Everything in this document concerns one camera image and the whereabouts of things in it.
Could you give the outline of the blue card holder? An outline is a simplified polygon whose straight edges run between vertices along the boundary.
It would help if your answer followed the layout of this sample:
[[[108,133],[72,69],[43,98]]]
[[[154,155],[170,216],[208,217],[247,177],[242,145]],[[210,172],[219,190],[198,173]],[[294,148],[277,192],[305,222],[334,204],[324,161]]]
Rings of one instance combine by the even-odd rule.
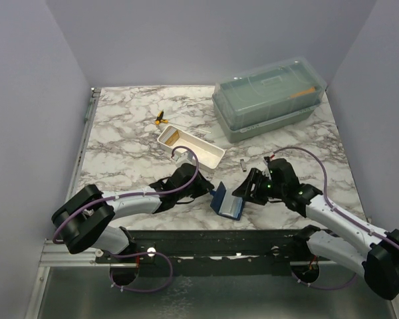
[[[210,207],[220,217],[239,221],[245,201],[241,197],[233,196],[232,192],[232,189],[226,188],[223,182],[220,182],[216,190],[210,191],[213,195]]]

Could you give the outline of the white rectangular tray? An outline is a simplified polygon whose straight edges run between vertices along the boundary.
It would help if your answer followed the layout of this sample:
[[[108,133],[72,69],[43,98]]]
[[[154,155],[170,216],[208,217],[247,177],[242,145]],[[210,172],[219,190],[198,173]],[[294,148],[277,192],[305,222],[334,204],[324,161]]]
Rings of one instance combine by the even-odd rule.
[[[162,137],[170,128],[176,127],[169,125],[157,137],[157,142],[163,150],[171,153],[176,146],[186,146],[198,157],[200,169],[213,172],[218,167],[220,161],[225,155],[224,149],[208,143],[205,140],[191,135],[190,133],[187,133],[179,128],[176,128],[180,131],[179,140],[173,146],[167,146],[162,142]]]

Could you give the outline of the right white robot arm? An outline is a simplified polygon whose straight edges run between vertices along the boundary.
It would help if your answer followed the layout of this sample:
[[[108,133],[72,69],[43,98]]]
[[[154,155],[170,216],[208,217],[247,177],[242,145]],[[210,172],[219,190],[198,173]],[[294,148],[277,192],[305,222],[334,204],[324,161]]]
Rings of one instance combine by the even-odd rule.
[[[399,295],[399,230],[386,231],[337,207],[324,191],[301,183],[285,159],[268,159],[265,172],[251,169],[232,194],[258,205],[278,199],[324,226],[307,227],[298,236],[292,246],[298,259],[323,257],[361,276],[379,297],[393,300]]]

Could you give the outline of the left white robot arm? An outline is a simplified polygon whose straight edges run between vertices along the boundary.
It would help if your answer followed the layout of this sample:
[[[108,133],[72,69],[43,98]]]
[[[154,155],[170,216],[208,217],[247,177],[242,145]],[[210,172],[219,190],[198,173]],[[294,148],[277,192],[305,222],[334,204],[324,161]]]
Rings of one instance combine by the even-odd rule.
[[[62,241],[71,254],[95,248],[125,263],[133,257],[136,244],[124,227],[110,225],[113,219],[168,211],[185,198],[196,199],[213,189],[214,185],[189,163],[169,177],[128,193],[104,193],[90,184],[53,213],[51,221],[57,231],[53,240]]]

